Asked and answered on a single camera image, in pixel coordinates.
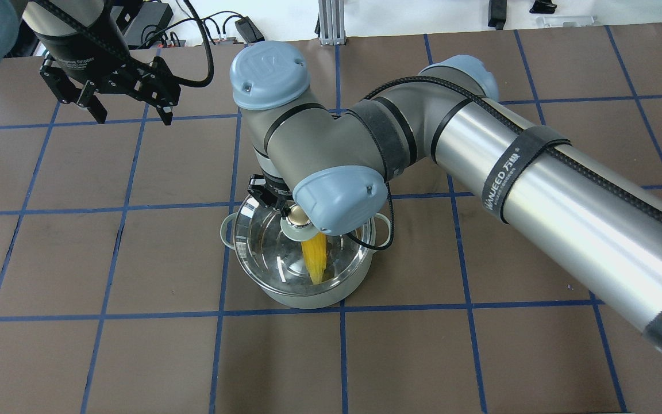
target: brown tiled floor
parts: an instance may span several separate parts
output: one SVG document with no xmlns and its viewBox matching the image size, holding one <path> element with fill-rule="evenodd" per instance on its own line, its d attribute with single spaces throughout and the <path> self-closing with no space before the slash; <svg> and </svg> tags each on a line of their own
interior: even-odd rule
<svg viewBox="0 0 662 414">
<path fill-rule="evenodd" d="M 482 58 L 508 108 L 538 124 L 541 105 L 576 147 L 662 199 L 662 24 L 611 31 L 637 94 L 661 95 L 639 101 L 655 142 L 603 27 L 429 44 L 435 61 Z M 294 44 L 336 108 L 336 48 Z M 453 204 L 429 160 L 392 182 L 396 242 L 344 303 L 268 298 L 218 240 L 259 172 L 228 84 L 241 49 L 213 48 L 214 83 L 183 89 L 173 126 L 105 97 L 117 123 L 61 105 L 50 127 L 41 58 L 2 63 L 0 412 L 662 414 L 662 356 L 609 308 L 598 318 L 586 288 L 457 180 Z M 162 52 L 176 74 L 205 74 L 202 48 Z M 428 65 L 423 35 L 350 39 L 338 57 L 341 107 Z"/>
</svg>

